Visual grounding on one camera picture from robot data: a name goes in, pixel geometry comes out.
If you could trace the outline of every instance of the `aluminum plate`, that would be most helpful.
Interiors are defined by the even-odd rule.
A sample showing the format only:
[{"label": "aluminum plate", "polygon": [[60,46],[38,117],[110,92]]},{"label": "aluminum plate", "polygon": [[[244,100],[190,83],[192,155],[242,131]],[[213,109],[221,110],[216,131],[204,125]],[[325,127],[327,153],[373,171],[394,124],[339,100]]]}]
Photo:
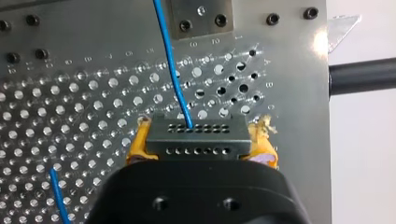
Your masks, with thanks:
[{"label": "aluminum plate", "polygon": [[[331,223],[327,27],[324,0],[233,0],[234,31],[176,41],[180,82],[199,119],[271,114],[280,171],[313,223]],[[304,20],[317,7],[315,20]],[[279,24],[268,26],[270,13]],[[36,14],[37,27],[24,17]],[[125,162],[136,120],[181,118],[148,0],[61,1],[0,12],[0,221],[58,222],[48,170],[69,218],[83,222]],[[47,49],[49,59],[35,58]]]}]

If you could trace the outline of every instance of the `mounting hole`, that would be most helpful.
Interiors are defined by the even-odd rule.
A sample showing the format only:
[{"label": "mounting hole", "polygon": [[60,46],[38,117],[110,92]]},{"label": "mounting hole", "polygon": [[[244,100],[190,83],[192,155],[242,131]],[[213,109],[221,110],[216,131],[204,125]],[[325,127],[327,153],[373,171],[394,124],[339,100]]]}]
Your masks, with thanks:
[{"label": "mounting hole", "polygon": [[202,152],[202,149],[201,149],[200,147],[197,147],[197,148],[194,150],[194,154],[195,154],[195,155],[199,155],[199,154],[201,154],[201,152]]},{"label": "mounting hole", "polygon": [[251,57],[256,56],[256,50],[252,49],[251,51],[248,52],[248,55],[250,55]]},{"label": "mounting hole", "polygon": [[179,26],[182,32],[188,32],[192,28],[191,21],[181,21]]},{"label": "mounting hole", "polygon": [[215,66],[215,74],[216,75],[221,75],[224,72],[224,66],[221,64],[218,64]]},{"label": "mounting hole", "polygon": [[235,77],[234,77],[234,76],[230,76],[230,77],[228,77],[228,80],[229,80],[230,82],[234,82],[234,81],[235,81]]},{"label": "mounting hole", "polygon": [[35,57],[37,59],[43,60],[43,59],[48,59],[49,57],[49,52],[46,49],[37,49],[35,51]]},{"label": "mounting hole", "polygon": [[257,73],[253,73],[250,75],[251,79],[256,79],[259,75],[257,75]]},{"label": "mounting hole", "polygon": [[253,100],[256,101],[256,102],[260,101],[260,99],[261,99],[261,97],[259,95],[254,95],[253,96]]},{"label": "mounting hole", "polygon": [[245,63],[239,62],[236,64],[236,69],[238,69],[238,71],[240,71],[240,72],[244,71],[246,67],[247,67],[247,65]]},{"label": "mounting hole", "polygon": [[197,99],[202,99],[204,96],[205,96],[204,90],[199,89],[199,90],[197,90],[197,91],[195,92],[195,97],[196,97]]},{"label": "mounting hole", "polygon": [[225,92],[226,92],[226,90],[225,90],[224,87],[219,87],[219,88],[218,88],[218,95],[224,95]]},{"label": "mounting hole", "polygon": [[318,14],[319,14],[319,10],[317,8],[309,7],[304,12],[304,18],[306,20],[313,20],[318,16]]},{"label": "mounting hole", "polygon": [[154,199],[154,202],[152,203],[152,208],[156,211],[163,211],[168,207],[168,200],[164,197],[158,197]]},{"label": "mounting hole", "polygon": [[236,211],[241,207],[241,204],[233,198],[228,198],[223,201],[223,206],[228,211]]},{"label": "mounting hole", "polygon": [[37,15],[27,15],[25,19],[26,23],[30,26],[38,26],[40,24],[40,18]]},{"label": "mounting hole", "polygon": [[225,25],[227,25],[227,17],[223,14],[219,14],[216,18],[215,18],[215,24],[218,27],[224,27]]},{"label": "mounting hole", "polygon": [[248,85],[242,84],[239,86],[239,91],[242,93],[246,93],[248,91]]},{"label": "mounting hole", "polygon": [[279,19],[279,15],[277,15],[276,13],[271,13],[267,17],[267,24],[270,26],[277,25],[279,23]]}]

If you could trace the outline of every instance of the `hole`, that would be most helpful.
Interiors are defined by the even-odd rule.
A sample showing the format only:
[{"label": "hole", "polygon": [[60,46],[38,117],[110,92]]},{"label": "hole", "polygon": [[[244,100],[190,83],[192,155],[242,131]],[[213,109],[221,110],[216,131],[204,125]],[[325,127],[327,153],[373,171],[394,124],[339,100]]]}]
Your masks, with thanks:
[{"label": "hole", "polygon": [[111,78],[108,80],[108,86],[111,88],[116,88],[119,85],[119,81],[116,78]]},{"label": "hole", "polygon": [[203,6],[198,7],[197,13],[198,13],[198,15],[200,15],[200,16],[204,16],[204,15],[206,14],[206,8],[203,7]]},{"label": "hole", "polygon": [[52,134],[52,129],[50,127],[45,127],[43,129],[43,134],[46,135],[46,136],[51,135]]},{"label": "hole", "polygon": [[201,110],[200,112],[198,112],[198,118],[199,119],[206,119],[207,118],[207,112],[204,110]]},{"label": "hole", "polygon": [[202,150],[200,147],[196,147],[194,150],[195,155],[199,155],[199,154],[201,154],[201,152],[202,152]]},{"label": "hole", "polygon": [[253,73],[250,75],[251,79],[256,79],[259,75],[257,73]]},{"label": "hole", "polygon": [[210,153],[212,153],[212,148],[210,148],[210,147],[207,147],[207,148],[205,148],[204,149],[204,154],[210,154]]},{"label": "hole", "polygon": [[224,87],[219,87],[219,88],[218,88],[218,95],[224,95],[225,92],[226,92],[226,90],[225,90]]},{"label": "hole", "polygon": [[199,67],[194,67],[192,69],[192,76],[193,77],[200,77],[202,75],[202,70]]},{"label": "hole", "polygon": [[152,208],[158,212],[165,210],[167,207],[168,202],[164,197],[158,197],[154,199],[154,202],[152,203]]},{"label": "hole", "polygon": [[250,107],[248,105],[244,105],[241,107],[241,113],[246,115],[248,113],[250,113]]},{"label": "hole", "polygon": [[120,100],[120,99],[115,99],[114,102],[113,102],[113,105],[114,105],[114,107],[116,107],[116,108],[122,107],[122,100]]},{"label": "hole", "polygon": [[223,206],[228,211],[236,211],[241,207],[241,204],[235,199],[228,198],[223,201]]},{"label": "hole", "polygon": [[221,64],[218,64],[215,66],[215,74],[216,75],[221,75],[224,72],[224,67]]},{"label": "hole", "polygon": [[85,133],[85,132],[88,131],[88,129],[89,129],[89,126],[88,126],[87,123],[82,122],[82,123],[79,124],[79,130],[80,130],[80,131],[82,131],[82,132]]},{"label": "hole", "polygon": [[315,7],[309,7],[305,13],[304,13],[304,18],[306,20],[313,20],[314,18],[316,18],[318,16],[318,9]]},{"label": "hole", "polygon": [[224,154],[224,155],[230,154],[230,152],[231,152],[231,150],[227,147],[222,150],[222,154]]},{"label": "hole", "polygon": [[29,112],[27,112],[27,110],[21,110],[20,115],[21,115],[21,118],[23,118],[23,119],[29,118]]},{"label": "hole", "polygon": [[248,55],[250,55],[251,57],[256,56],[256,50],[252,49],[251,51],[248,52]]},{"label": "hole", "polygon": [[222,118],[227,117],[228,114],[229,114],[228,109],[226,109],[226,108],[224,108],[224,107],[219,111],[219,115],[220,115]]},{"label": "hole", "polygon": [[82,179],[77,179],[76,180],[76,186],[78,188],[81,188],[84,185],[84,181],[82,181]]},{"label": "hole", "polygon": [[103,104],[100,101],[95,101],[93,103],[93,108],[95,108],[95,110],[101,110],[103,108]]},{"label": "hole", "polygon": [[70,90],[71,92],[77,92],[78,89],[79,89],[78,84],[76,84],[76,83],[74,83],[74,82],[70,83],[70,85],[69,85],[69,90]]},{"label": "hole", "polygon": [[55,111],[56,111],[57,114],[62,115],[62,114],[64,114],[65,109],[64,109],[64,107],[62,105],[58,105],[58,106],[56,106]]},{"label": "hole", "polygon": [[181,21],[179,27],[182,32],[188,32],[192,28],[192,24],[190,21]]},{"label": "hole", "polygon": [[12,116],[9,112],[4,112],[3,113],[3,119],[4,120],[11,120]]},{"label": "hole", "polygon": [[107,122],[105,122],[104,120],[99,121],[98,127],[100,130],[104,130],[107,128]]},{"label": "hole", "polygon": [[45,108],[43,108],[43,107],[40,107],[40,108],[38,108],[38,110],[37,110],[37,114],[38,114],[38,116],[40,116],[40,117],[46,117],[46,115],[47,115],[47,110],[46,110]]},{"label": "hole", "polygon": [[85,150],[91,150],[92,148],[93,148],[93,143],[91,143],[91,142],[85,142],[84,143],[84,148],[85,148]]},{"label": "hole", "polygon": [[103,146],[104,148],[110,148],[111,145],[113,145],[113,144],[111,143],[110,140],[107,140],[107,139],[106,139],[105,141],[103,141],[103,144],[102,144],[102,146]]},{"label": "hole", "polygon": [[163,101],[163,97],[160,94],[156,94],[153,100],[155,104],[160,104]]},{"label": "hole", "polygon": [[261,99],[261,97],[259,95],[254,95],[253,96],[253,100],[256,101],[256,102],[260,101],[260,99]]},{"label": "hole", "polygon": [[0,92],[0,102],[4,102],[6,100],[6,95]]},{"label": "hole", "polygon": [[267,24],[270,26],[277,25],[279,23],[279,19],[279,15],[277,15],[276,13],[271,13],[267,17]]},{"label": "hole", "polygon": [[119,125],[120,128],[123,128],[128,124],[128,122],[125,119],[119,119],[117,124]]},{"label": "hole", "polygon": [[149,80],[152,83],[158,82],[160,80],[160,76],[158,76],[157,73],[153,73],[153,74],[149,75]]},{"label": "hole", "polygon": [[166,154],[172,155],[172,154],[173,154],[173,149],[170,148],[170,147],[168,147],[168,148],[166,149]]},{"label": "hole", "polygon": [[239,91],[242,93],[246,93],[248,91],[248,85],[242,84],[239,86]]},{"label": "hole", "polygon": [[143,104],[143,99],[140,96],[136,96],[134,98],[134,105],[141,105]]},{"label": "hole", "polygon": [[197,91],[195,92],[195,97],[196,97],[197,99],[202,99],[202,98],[204,98],[204,96],[205,96],[204,90],[199,89],[199,90],[197,90]]},{"label": "hole", "polygon": [[108,160],[107,160],[107,166],[108,166],[108,167],[112,167],[113,165],[114,165],[113,159],[111,159],[111,158],[108,159]]},{"label": "hole", "polygon": [[245,70],[245,68],[247,67],[247,65],[245,63],[238,63],[236,65],[236,68],[238,69],[238,71],[242,72]]},{"label": "hole", "polygon": [[218,27],[224,27],[225,25],[227,25],[227,17],[223,14],[219,14],[216,18],[215,18],[215,24]]},{"label": "hole", "polygon": [[52,93],[52,95],[58,95],[60,91],[61,90],[59,89],[58,86],[51,86],[50,88],[50,92]]},{"label": "hole", "polygon": [[33,129],[26,129],[26,136],[33,137],[35,135],[35,131]]},{"label": "hole", "polygon": [[90,89],[91,89],[92,91],[94,91],[94,90],[98,89],[99,84],[98,84],[97,81],[92,80],[92,81],[90,81],[90,83],[88,84],[88,87],[90,87]]}]

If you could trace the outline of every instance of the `metal surface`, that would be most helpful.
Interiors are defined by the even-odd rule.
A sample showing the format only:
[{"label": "metal surface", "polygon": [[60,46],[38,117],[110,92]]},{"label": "metal surface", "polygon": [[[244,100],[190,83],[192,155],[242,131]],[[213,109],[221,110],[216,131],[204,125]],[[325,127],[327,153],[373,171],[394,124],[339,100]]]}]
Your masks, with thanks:
[{"label": "metal surface", "polygon": [[[304,20],[306,8],[318,17]],[[270,13],[280,15],[266,25]],[[36,14],[39,26],[27,26]],[[280,171],[314,223],[331,222],[327,27],[324,0],[233,1],[234,31],[174,41],[177,70],[199,119],[270,114]],[[58,171],[75,222],[125,163],[136,120],[181,118],[151,1],[64,1],[0,13],[0,217],[60,222],[48,170]],[[49,53],[35,57],[36,49]]]},{"label": "metal surface", "polygon": [[396,88],[396,59],[330,66],[331,95]]},{"label": "metal surface", "polygon": [[148,154],[160,160],[237,160],[250,151],[250,135],[243,116],[195,120],[186,129],[182,119],[154,116],[148,133]]},{"label": "metal surface", "polygon": [[[213,35],[233,30],[232,0],[171,0],[172,30],[176,38]],[[224,16],[225,23],[216,24],[217,16]],[[180,29],[180,23],[188,21],[191,28]]]},{"label": "metal surface", "polygon": [[337,48],[359,22],[361,22],[361,15],[339,16],[327,20],[329,30],[329,53],[332,53],[332,51]]}]

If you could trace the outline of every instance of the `screw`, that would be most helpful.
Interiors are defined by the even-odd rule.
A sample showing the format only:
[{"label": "screw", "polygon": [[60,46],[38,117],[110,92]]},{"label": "screw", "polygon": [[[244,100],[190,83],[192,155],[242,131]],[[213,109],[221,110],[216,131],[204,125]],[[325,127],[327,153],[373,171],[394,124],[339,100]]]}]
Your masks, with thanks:
[{"label": "screw", "polygon": [[267,17],[267,24],[268,25],[277,25],[277,23],[279,22],[279,15],[277,15],[276,13],[271,13],[270,15],[268,15]]},{"label": "screw", "polygon": [[18,53],[10,52],[6,55],[6,59],[9,63],[19,63],[21,61],[21,56]]},{"label": "screw", "polygon": [[227,17],[224,16],[223,14],[219,14],[216,18],[215,18],[215,24],[218,27],[224,27],[225,25],[227,25]]},{"label": "screw", "polygon": [[41,60],[43,60],[43,59],[48,59],[48,57],[49,57],[49,52],[48,52],[46,49],[37,49],[37,50],[35,51],[35,57],[36,57],[37,59],[41,59]]},{"label": "screw", "polygon": [[180,22],[180,30],[182,32],[188,32],[192,28],[191,21],[181,21]]},{"label": "screw", "polygon": [[304,12],[304,19],[306,20],[313,20],[319,14],[319,10],[315,7],[309,7]]},{"label": "screw", "polygon": [[25,19],[30,26],[38,26],[40,24],[40,18],[37,15],[27,15]]},{"label": "screw", "polygon": [[11,30],[11,24],[8,21],[0,21],[0,31],[7,32]]}]

